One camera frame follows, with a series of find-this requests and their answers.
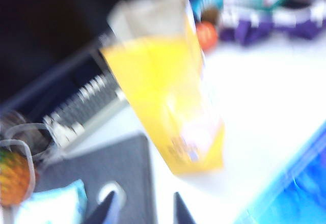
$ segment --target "white table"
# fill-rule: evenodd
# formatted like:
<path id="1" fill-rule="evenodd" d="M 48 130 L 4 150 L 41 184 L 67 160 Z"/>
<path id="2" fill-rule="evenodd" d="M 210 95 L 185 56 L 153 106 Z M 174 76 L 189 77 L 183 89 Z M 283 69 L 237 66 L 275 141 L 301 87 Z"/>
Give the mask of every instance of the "white table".
<path id="1" fill-rule="evenodd" d="M 176 177 L 151 144 L 159 224 L 173 223 L 179 191 L 197 224 L 233 223 L 326 118 L 326 33 L 308 42 L 275 35 L 243 48 L 221 44 L 207 55 L 205 80 L 226 124 L 224 168 Z M 75 153 L 144 132 L 130 107 Z"/>

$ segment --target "purple object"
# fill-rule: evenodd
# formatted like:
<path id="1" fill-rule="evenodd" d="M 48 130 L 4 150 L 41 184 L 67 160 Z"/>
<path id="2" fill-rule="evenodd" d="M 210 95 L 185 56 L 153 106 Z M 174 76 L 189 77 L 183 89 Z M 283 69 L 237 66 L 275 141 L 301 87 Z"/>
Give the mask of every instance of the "purple object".
<path id="1" fill-rule="evenodd" d="M 307 40 L 314 39 L 326 27 L 326 20 L 317 23 L 308 19 L 294 26 L 279 25 L 276 26 L 272 18 L 265 18 L 258 27 L 252 27 L 250 20 L 240 19 L 236 28 L 222 29 L 220 39 L 223 41 L 236 41 L 243 46 L 247 46 L 266 38 L 272 31 L 281 31 L 287 33 L 291 37 L 300 37 Z"/>

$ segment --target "dark gray surface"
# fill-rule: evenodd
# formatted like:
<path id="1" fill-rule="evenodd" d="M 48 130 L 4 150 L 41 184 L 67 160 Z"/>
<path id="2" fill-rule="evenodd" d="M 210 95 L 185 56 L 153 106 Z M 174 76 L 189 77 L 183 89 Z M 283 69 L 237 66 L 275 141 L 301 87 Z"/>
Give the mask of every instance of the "dark gray surface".
<path id="1" fill-rule="evenodd" d="M 154 208 L 148 141 L 144 135 L 96 150 L 87 155 L 49 166 L 39 178 L 35 191 L 64 187 L 82 179 L 88 197 L 88 217 L 98 206 L 101 187 L 117 181 L 127 194 L 120 224 L 153 224 Z"/>

